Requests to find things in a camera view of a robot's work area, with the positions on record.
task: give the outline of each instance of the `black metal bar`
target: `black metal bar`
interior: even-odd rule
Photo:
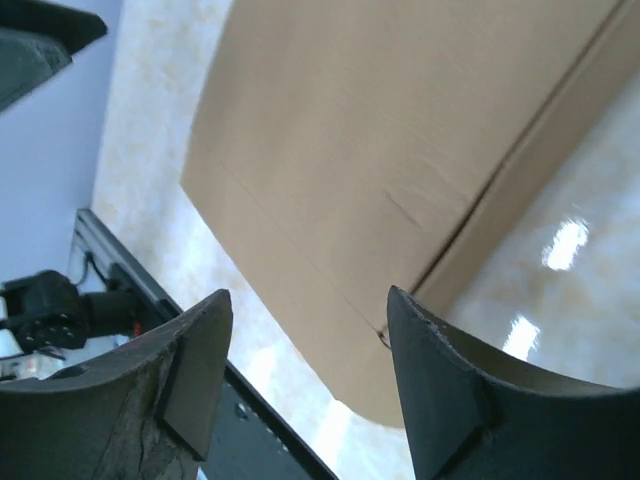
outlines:
[[[155,306],[163,322],[182,312],[93,212],[79,210],[71,261],[84,262],[87,252],[92,253],[95,268],[105,278],[113,265],[122,268],[140,293]],[[213,479],[337,480],[229,361],[218,404],[212,450],[202,469]]]

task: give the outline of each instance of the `brown cardboard sheet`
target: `brown cardboard sheet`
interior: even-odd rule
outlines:
[[[357,413],[401,425],[378,338],[389,286],[438,300],[420,288],[425,272],[617,4],[236,0],[182,184],[294,345]],[[485,211],[489,198],[504,200],[492,189]],[[458,242],[469,235],[453,246],[473,256],[470,240]],[[455,272],[434,273],[460,291]]]

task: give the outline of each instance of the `white tile floor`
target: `white tile floor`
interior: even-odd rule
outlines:
[[[220,287],[232,362],[345,480],[410,479],[403,431],[334,401],[178,185],[229,0],[125,5],[93,209],[183,307]],[[540,197],[450,319],[538,365],[640,383],[640,78]]]

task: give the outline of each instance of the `cardboard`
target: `cardboard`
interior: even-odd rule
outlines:
[[[379,338],[389,286],[446,310],[464,288],[448,247],[475,258],[470,225],[526,208],[534,188],[496,206],[519,193],[495,181],[511,181],[515,146],[628,3],[236,0],[182,184],[338,400],[402,425]],[[448,279],[445,302],[431,273]]]

